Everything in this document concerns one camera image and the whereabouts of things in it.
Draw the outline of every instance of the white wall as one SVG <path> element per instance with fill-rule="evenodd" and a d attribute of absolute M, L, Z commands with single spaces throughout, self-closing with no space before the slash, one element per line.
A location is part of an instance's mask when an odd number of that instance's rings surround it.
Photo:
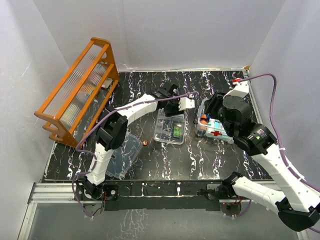
<path fill-rule="evenodd" d="M 319 11 L 318 0 L 287 0 L 250 68 L 251 76 L 264 72 L 276 75 L 274 118 L 286 155 L 316 186 L 320 186 Z M 268 127 L 272 86 L 268 77 L 253 81 L 256 101 Z M 310 234 L 319 239 L 319 234 Z"/>
<path fill-rule="evenodd" d="M 68 69 L 32 0 L 0 1 L 0 235 L 17 239 L 53 142 L 34 116 Z"/>
<path fill-rule="evenodd" d="M 251 65 L 284 0 L 33 0 L 67 63 L 92 36 L 118 70 Z"/>

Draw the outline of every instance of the clear corrugated panel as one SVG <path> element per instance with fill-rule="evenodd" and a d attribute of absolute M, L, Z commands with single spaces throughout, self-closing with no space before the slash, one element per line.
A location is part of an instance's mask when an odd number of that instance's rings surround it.
<path fill-rule="evenodd" d="M 97 57 L 101 49 L 102 48 L 100 46 L 92 45 L 92 47 L 85 54 L 83 59 L 79 62 L 79 64 L 67 78 L 63 86 L 58 91 L 58 93 L 52 99 L 48 107 L 43 111 L 43 113 L 51 116 L 55 116 L 58 113 L 62 105 L 69 97 L 70 93 L 73 91 L 80 79 L 86 73 L 89 66 L 93 63 L 94 59 Z"/>
<path fill-rule="evenodd" d="M 60 118 L 60 121 L 68 130 L 74 124 L 78 114 L 85 106 L 87 100 L 97 87 L 105 72 L 106 69 L 101 64 L 97 64 L 91 74 L 85 80 L 84 84 L 82 85 L 68 108 L 65 110 L 64 114 Z"/>

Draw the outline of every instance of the transparent container lid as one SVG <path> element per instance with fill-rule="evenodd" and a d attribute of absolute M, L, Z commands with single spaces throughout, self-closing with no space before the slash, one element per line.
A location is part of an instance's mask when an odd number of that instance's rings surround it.
<path fill-rule="evenodd" d="M 141 148 L 142 142 L 127 132 L 122 147 L 114 151 L 114 158 L 110 159 L 105 174 L 117 179 L 123 179 L 131 164 L 135 162 Z"/>
<path fill-rule="evenodd" d="M 211 139 L 219 139 L 222 141 L 225 141 L 229 144 L 234 143 L 234 139 L 230 136 L 227 135 L 224 127 L 222 126 L 221 122 L 217 119 L 215 119 L 211 125 L 208 124 L 202 124 L 200 122 L 201 116 L 205 113 L 205 108 L 206 108 L 206 101 L 209 100 L 209 98 L 205 98 L 202 100 L 201 105 L 198 108 L 198 113 L 197 113 L 197 125 L 196 125 L 196 130 L 195 133 L 199 137 L 207 137 Z"/>
<path fill-rule="evenodd" d="M 157 142 L 181 145 L 185 141 L 187 112 L 175 116 L 166 116 L 159 109 L 153 139 Z"/>

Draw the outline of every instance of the marble tabletop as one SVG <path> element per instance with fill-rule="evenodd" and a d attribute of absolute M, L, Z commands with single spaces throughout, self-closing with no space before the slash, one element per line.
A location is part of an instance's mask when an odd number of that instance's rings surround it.
<path fill-rule="evenodd" d="M 228 92 L 229 80 L 243 78 L 241 70 L 229 71 L 167 71 L 167 72 L 121 72 L 120 81 L 108 104 L 120 107 L 140 98 L 144 93 L 157 89 L 164 81 L 179 85 L 180 93 L 197 90 L 195 105 L 204 98 L 210 98 L 215 91 Z M 95 103 L 106 95 L 101 91 Z M 250 96 L 245 100 L 251 104 Z M 128 132 L 141 141 L 146 140 L 137 158 L 126 173 L 128 180 L 223 180 L 233 171 L 253 180 L 269 180 L 268 173 L 251 157 L 234 144 L 220 140 L 201 138 L 196 135 L 193 124 L 195 109 L 187 111 L 185 141 L 182 145 L 161 143 L 153 140 L 157 112 L 144 115 L 133 122 Z M 81 124 L 84 131 L 88 124 Z M 86 150 L 94 151 L 95 138 L 89 137 Z M 42 182 L 70 181 L 78 172 L 86 172 L 92 157 L 78 153 L 74 148 L 54 143 Z"/>

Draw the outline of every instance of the red cross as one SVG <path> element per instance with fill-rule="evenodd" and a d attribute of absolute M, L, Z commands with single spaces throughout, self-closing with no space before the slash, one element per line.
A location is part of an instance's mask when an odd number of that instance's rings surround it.
<path fill-rule="evenodd" d="M 211 133 L 215 136 L 222 135 L 222 133 L 220 133 L 219 131 L 212 131 Z"/>

